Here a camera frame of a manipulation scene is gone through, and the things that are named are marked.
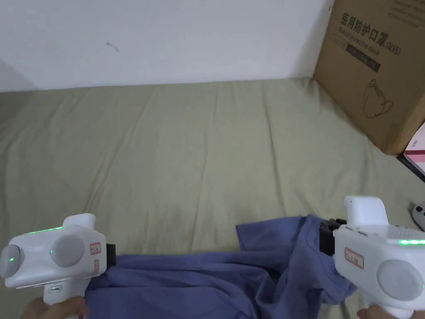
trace human hand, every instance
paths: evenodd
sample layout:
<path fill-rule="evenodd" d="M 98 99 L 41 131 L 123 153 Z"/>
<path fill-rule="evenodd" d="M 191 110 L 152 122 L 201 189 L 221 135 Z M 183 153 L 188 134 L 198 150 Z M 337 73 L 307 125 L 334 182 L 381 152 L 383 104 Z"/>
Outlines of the human hand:
<path fill-rule="evenodd" d="M 357 312 L 360 319 L 395 319 L 380 306 L 373 305 Z M 425 319 L 425 311 L 415 311 L 412 319 Z"/>
<path fill-rule="evenodd" d="M 86 314 L 88 308 L 83 297 L 73 297 L 52 306 L 45 304 L 41 297 L 27 304 L 21 319 L 66 319 L 69 316 L 83 319 Z"/>

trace cardboard box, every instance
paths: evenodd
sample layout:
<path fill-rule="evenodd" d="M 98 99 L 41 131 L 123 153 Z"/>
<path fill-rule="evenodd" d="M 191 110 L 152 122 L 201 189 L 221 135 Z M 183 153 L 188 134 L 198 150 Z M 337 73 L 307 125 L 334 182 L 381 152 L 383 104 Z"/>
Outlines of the cardboard box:
<path fill-rule="evenodd" d="M 387 154 L 425 119 L 425 0 L 335 0 L 314 78 Z"/>

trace bed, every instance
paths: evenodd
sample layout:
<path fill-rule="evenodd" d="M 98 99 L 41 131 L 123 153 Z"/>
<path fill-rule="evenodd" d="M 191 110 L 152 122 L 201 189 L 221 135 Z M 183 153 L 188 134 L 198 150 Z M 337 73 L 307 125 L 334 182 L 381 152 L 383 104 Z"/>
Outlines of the bed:
<path fill-rule="evenodd" d="M 0 106 L 2 246 L 91 212 L 119 254 L 234 251 L 236 224 L 344 218 L 348 194 L 416 228 L 425 196 L 307 78 L 1 93 Z M 42 294 L 0 289 L 4 318 Z M 356 293 L 320 317 L 360 306 Z"/>

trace white handheld gripper device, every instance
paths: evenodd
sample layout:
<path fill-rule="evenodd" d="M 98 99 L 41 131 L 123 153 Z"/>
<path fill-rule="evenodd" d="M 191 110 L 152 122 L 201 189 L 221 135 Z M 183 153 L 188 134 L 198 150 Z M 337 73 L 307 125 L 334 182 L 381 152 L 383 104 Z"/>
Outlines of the white handheld gripper device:
<path fill-rule="evenodd" d="M 90 278 L 115 264 L 115 245 L 94 230 L 95 220 L 92 214 L 69 216 L 61 227 L 12 238 L 0 255 L 6 287 L 44 286 L 48 305 L 84 296 Z"/>
<path fill-rule="evenodd" d="M 322 222 L 320 251 L 369 306 L 400 319 L 425 310 L 425 233 L 390 225 L 379 198 L 348 196 L 344 204 L 347 221 Z"/>

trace blue t-shirt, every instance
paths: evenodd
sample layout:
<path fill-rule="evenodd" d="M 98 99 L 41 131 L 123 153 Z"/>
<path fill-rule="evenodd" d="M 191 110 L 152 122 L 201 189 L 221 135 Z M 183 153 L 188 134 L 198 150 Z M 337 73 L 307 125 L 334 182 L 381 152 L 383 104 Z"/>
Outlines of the blue t-shirt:
<path fill-rule="evenodd" d="M 239 225 L 239 252 L 119 256 L 86 291 L 90 319 L 317 318 L 356 290 L 319 251 L 321 221 Z"/>

